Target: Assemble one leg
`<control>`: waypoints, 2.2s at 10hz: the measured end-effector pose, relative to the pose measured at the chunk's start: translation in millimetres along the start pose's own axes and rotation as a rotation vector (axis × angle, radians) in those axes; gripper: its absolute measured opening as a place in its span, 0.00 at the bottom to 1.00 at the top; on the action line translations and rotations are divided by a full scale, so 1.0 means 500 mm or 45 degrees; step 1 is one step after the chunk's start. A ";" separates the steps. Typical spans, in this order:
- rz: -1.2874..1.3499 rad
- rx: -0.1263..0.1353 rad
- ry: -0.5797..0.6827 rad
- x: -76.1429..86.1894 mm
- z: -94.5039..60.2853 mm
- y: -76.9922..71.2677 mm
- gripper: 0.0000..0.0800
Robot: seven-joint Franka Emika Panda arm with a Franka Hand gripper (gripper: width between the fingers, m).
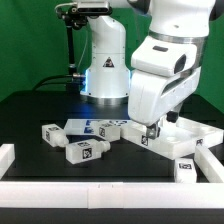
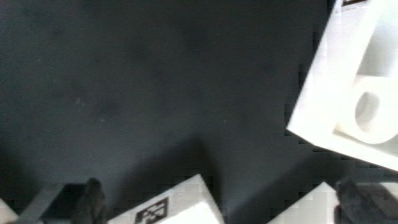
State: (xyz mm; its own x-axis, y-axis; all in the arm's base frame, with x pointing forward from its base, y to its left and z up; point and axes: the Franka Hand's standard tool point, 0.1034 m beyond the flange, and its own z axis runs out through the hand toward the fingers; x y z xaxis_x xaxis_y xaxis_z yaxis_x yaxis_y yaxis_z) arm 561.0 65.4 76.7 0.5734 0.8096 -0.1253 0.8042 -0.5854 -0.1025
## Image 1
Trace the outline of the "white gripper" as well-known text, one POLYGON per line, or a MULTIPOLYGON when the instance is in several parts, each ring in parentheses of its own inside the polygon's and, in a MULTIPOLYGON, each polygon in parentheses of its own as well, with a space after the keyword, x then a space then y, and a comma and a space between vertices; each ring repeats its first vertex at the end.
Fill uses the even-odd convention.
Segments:
POLYGON ((150 36, 133 53, 128 115, 147 126, 147 138, 160 135, 155 122, 166 113, 167 121, 175 123, 178 113, 171 110, 196 90, 201 70, 193 68, 196 56, 194 44, 164 42, 150 36))

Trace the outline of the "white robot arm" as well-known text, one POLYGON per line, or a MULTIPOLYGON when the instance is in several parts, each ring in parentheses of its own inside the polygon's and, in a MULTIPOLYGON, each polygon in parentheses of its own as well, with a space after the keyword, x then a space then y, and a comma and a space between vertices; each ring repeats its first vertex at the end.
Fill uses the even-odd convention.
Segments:
POLYGON ((224 14, 224 0, 84 0, 93 34, 84 94, 92 99, 128 98, 128 116, 159 136, 158 122, 178 119, 184 99, 197 88, 209 22, 224 14), (124 62, 125 29, 109 16, 131 8, 151 18, 149 33, 124 62))

